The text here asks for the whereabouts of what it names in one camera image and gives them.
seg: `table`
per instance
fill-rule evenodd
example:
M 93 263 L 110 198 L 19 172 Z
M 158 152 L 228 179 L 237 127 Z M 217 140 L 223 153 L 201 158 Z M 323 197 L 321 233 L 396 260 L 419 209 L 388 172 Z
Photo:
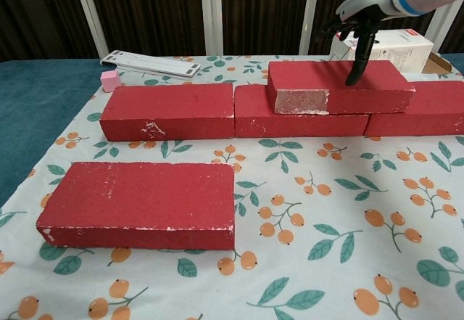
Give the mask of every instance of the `table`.
M 202 65 L 193 82 L 237 85 L 266 83 L 270 60 L 323 57 L 176 59 Z M 1 209 L 0 319 L 462 318 L 464 137 L 112 143 L 98 123 L 109 96 L 95 93 Z M 236 251 L 47 245 L 36 219 L 88 160 L 234 164 Z

